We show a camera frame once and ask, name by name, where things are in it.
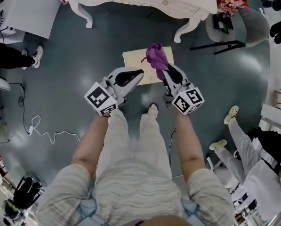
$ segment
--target gray floor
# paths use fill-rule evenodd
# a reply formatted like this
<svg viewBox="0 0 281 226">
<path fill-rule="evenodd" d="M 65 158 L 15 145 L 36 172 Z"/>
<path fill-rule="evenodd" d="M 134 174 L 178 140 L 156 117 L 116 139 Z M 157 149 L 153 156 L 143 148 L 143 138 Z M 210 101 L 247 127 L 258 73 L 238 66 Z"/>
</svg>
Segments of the gray floor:
<svg viewBox="0 0 281 226">
<path fill-rule="evenodd" d="M 259 0 L 249 0 L 254 9 L 261 7 Z M 49 40 L 27 34 L 24 43 L 33 52 L 38 44 L 44 47 L 39 69 L 3 71 L 8 82 L 21 82 L 26 89 L 25 124 L 41 115 L 38 127 L 41 133 L 48 130 L 67 130 L 83 135 L 94 116 L 84 99 L 95 81 L 117 67 L 124 66 L 122 53 L 147 48 L 160 42 L 171 46 L 175 64 L 198 86 L 205 103 L 190 115 L 203 151 L 209 152 L 211 142 L 227 139 L 227 147 L 235 146 L 223 118 L 232 105 L 238 105 L 238 121 L 245 132 L 256 127 L 265 99 L 269 70 L 269 43 L 236 49 L 213 55 L 216 48 L 190 51 L 190 46 L 210 44 L 204 22 L 191 33 L 182 36 L 181 44 L 173 42 L 175 31 L 187 20 L 173 19 L 149 7 L 106 3 L 86 10 L 94 18 L 94 27 L 87 29 L 85 21 L 75 15 L 69 5 L 61 6 Z M 237 28 L 244 32 L 242 20 L 236 16 Z M 158 122 L 167 147 L 174 129 L 171 109 L 162 102 L 165 88 L 162 83 L 138 86 L 128 95 L 124 113 L 132 139 L 139 135 L 140 115 L 150 102 L 160 105 Z M 28 136 L 23 128 L 23 109 L 18 106 L 22 95 L 17 85 L 10 92 L 2 92 L 5 106 L 4 120 L 11 141 L 0 146 L 0 152 L 10 174 L 18 182 L 24 173 L 32 173 L 47 184 L 57 172 L 68 165 L 77 146 L 77 139 L 69 135 L 56 137 L 52 145 L 47 136 L 33 133 Z M 172 147 L 173 176 L 181 174 L 175 141 Z"/>
</svg>

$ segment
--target white cable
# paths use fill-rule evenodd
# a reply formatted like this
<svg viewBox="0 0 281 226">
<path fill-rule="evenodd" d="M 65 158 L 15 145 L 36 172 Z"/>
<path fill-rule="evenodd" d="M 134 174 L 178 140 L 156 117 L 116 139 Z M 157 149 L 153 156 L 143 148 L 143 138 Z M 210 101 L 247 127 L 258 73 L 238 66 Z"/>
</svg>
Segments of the white cable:
<svg viewBox="0 0 281 226">
<path fill-rule="evenodd" d="M 37 124 L 35 127 L 33 127 L 33 119 L 35 119 L 35 118 L 37 118 L 37 117 L 39 117 L 39 122 L 38 122 L 38 124 Z M 55 132 L 55 134 L 54 134 L 54 141 L 52 141 L 51 138 L 50 138 L 50 136 L 49 136 L 48 131 L 46 131 L 44 134 L 41 134 L 41 133 L 39 133 L 39 132 L 36 130 L 36 127 L 40 124 L 40 121 L 41 121 L 41 117 L 40 117 L 39 115 L 37 115 L 37 116 L 35 116 L 34 118 L 32 118 L 32 127 L 33 127 L 33 129 L 34 129 L 40 136 L 43 136 L 43 135 L 47 134 L 48 137 L 49 137 L 49 139 L 50 139 L 50 142 L 51 142 L 53 145 L 55 144 L 55 141 L 56 141 L 56 134 L 63 134 L 64 132 L 66 132 L 66 133 L 69 134 L 69 135 L 76 136 L 76 137 L 78 138 L 78 140 L 80 141 L 80 137 L 79 137 L 77 134 L 70 133 L 70 132 L 68 132 L 68 131 L 66 131 L 66 130 L 63 130 L 62 132 Z"/>
</svg>

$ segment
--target beige pants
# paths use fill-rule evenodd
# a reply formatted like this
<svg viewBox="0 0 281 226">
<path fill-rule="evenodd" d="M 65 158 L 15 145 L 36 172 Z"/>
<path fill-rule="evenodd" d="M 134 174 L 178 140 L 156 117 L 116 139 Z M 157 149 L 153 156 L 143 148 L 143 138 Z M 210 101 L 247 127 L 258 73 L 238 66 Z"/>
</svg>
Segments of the beige pants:
<svg viewBox="0 0 281 226">
<path fill-rule="evenodd" d="M 109 164 L 125 158 L 145 161 L 169 178 L 172 177 L 168 153 L 155 117 L 148 114 L 142 115 L 139 146 L 132 149 L 128 134 L 128 123 L 124 114 L 120 110 L 111 112 L 104 147 L 98 160 L 96 177 L 99 177 Z"/>
</svg>

